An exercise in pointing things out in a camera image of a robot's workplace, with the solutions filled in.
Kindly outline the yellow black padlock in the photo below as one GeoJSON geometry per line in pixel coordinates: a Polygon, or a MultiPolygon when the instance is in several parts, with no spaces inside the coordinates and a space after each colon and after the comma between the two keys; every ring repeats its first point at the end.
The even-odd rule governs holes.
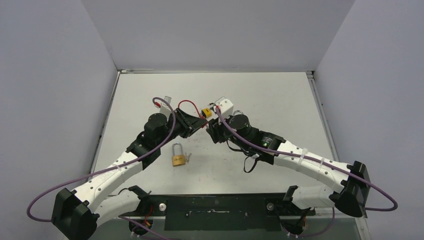
{"type": "Polygon", "coordinates": [[[213,115],[213,110],[211,108],[203,108],[201,110],[201,115],[207,119],[210,118],[213,115]]]}

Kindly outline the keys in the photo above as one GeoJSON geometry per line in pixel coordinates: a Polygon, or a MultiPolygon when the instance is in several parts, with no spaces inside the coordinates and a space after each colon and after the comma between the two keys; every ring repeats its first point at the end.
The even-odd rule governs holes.
{"type": "Polygon", "coordinates": [[[192,156],[192,153],[190,152],[190,153],[185,153],[184,154],[184,157],[185,157],[185,162],[186,163],[189,163],[190,162],[190,158],[191,158],[191,156],[192,156]]]}

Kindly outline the brass padlock long shackle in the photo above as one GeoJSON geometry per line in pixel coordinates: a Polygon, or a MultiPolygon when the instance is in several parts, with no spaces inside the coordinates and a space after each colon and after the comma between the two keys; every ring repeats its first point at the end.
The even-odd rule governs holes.
{"type": "Polygon", "coordinates": [[[181,143],[176,142],[171,147],[172,157],[171,162],[173,167],[178,167],[186,164],[186,155],[181,143]]]}

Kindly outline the brass padlock short shackle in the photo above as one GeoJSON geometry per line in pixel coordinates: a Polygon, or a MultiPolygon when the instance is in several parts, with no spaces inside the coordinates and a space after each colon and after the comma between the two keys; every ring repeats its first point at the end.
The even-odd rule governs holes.
{"type": "Polygon", "coordinates": [[[244,112],[243,112],[243,111],[241,111],[241,110],[235,110],[235,111],[232,113],[232,115],[233,115],[233,116],[243,115],[243,114],[244,114],[244,112]]]}

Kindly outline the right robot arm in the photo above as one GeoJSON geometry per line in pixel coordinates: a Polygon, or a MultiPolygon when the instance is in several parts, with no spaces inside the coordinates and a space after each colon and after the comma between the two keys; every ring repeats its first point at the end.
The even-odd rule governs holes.
{"type": "Polygon", "coordinates": [[[271,132],[252,127],[246,115],[230,116],[224,122],[218,116],[208,119],[206,131],[214,143],[232,142],[256,163],[265,162],[304,174],[322,187],[293,186],[282,207],[290,215],[308,208],[336,208],[360,218],[366,213],[371,182],[365,164],[344,163],[321,157],[271,132]]]}

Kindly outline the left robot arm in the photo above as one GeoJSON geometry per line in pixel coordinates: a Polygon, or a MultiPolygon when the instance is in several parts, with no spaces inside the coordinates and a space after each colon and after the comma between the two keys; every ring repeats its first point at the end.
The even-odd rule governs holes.
{"type": "Polygon", "coordinates": [[[107,169],[74,190],[62,189],[55,198],[51,222],[69,240],[87,240],[97,227],[119,215],[134,212],[144,215],[149,210],[147,193],[132,186],[123,193],[109,197],[130,177],[153,163],[161,154],[160,144],[180,136],[188,138],[208,123],[212,112],[201,117],[177,108],[169,115],[152,114],[144,130],[121,156],[107,169]]]}

